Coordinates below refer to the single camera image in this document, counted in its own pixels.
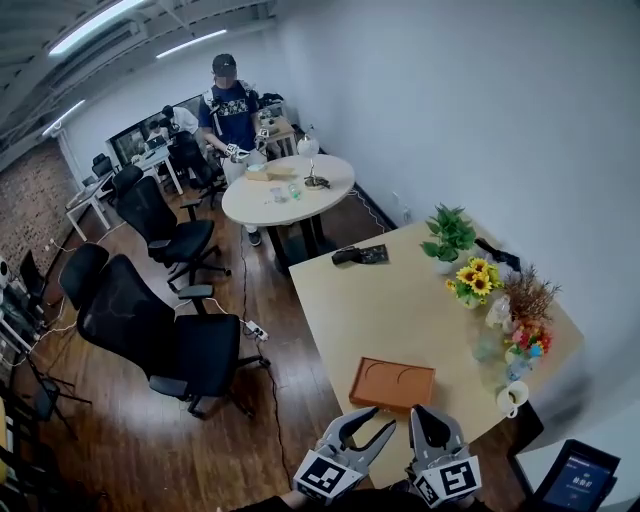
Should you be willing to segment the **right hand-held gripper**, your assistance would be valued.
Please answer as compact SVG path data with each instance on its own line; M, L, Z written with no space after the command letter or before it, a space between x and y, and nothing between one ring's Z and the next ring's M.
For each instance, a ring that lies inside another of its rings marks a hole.
M453 417L434 407L413 406L409 443L414 454L406 468L410 490L429 508L463 501L481 489L479 459Z

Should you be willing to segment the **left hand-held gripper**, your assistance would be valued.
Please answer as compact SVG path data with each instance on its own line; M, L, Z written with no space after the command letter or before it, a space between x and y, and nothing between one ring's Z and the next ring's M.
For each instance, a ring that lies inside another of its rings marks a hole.
M356 489L396 429L391 420L364 448L349 446L353 435L378 412L378 407L370 406L335 418L305 455L293 477L293 489L324 506Z

